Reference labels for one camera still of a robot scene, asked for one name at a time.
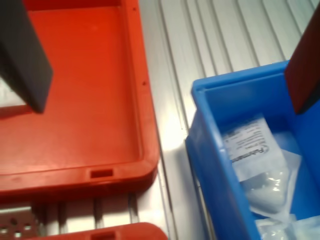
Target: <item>red plastic bin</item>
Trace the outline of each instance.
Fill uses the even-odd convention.
[[[138,0],[25,0],[54,76],[44,114],[0,118],[0,203],[142,191],[159,143]]]
[[[31,240],[167,240],[162,230],[150,223],[135,223],[91,231],[62,234]]]

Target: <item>plastic bag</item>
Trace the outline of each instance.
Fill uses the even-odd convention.
[[[254,213],[288,222],[302,157],[282,150],[287,167],[241,182]]]
[[[290,214],[289,221],[295,222],[297,220],[294,214]],[[255,221],[256,227],[263,240],[267,239],[288,239],[288,236],[293,235],[292,228],[289,224],[283,224],[279,220],[272,218],[258,219]]]
[[[320,216],[302,219],[292,224],[297,240],[320,239]]]
[[[262,240],[318,240],[320,239],[320,216],[290,223],[257,225]]]
[[[288,222],[301,156],[280,149],[261,115],[233,127],[223,140],[251,211]]]
[[[238,124],[222,137],[239,182],[287,165],[261,114]]]

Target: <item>ridged metal surface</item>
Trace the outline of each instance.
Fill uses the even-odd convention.
[[[134,222],[169,239],[213,238],[184,140],[192,82],[290,59],[319,0],[140,0],[162,154],[146,192],[47,206],[49,235]]]

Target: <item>white label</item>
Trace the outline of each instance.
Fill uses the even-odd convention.
[[[250,120],[223,136],[224,144],[232,162],[256,158],[269,151],[266,137],[270,138],[268,125],[264,118]]]
[[[20,106],[26,103],[7,85],[0,76],[0,108]]]
[[[286,165],[262,116],[251,118],[228,131],[223,135],[223,141],[240,182]]]

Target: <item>blue plastic bin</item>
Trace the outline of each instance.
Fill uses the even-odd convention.
[[[215,232],[220,240],[261,239],[249,203],[225,149],[221,129],[263,113],[282,149],[300,154],[291,213],[297,219],[320,215],[320,101],[296,115],[280,62],[196,80],[197,111],[186,139]]]

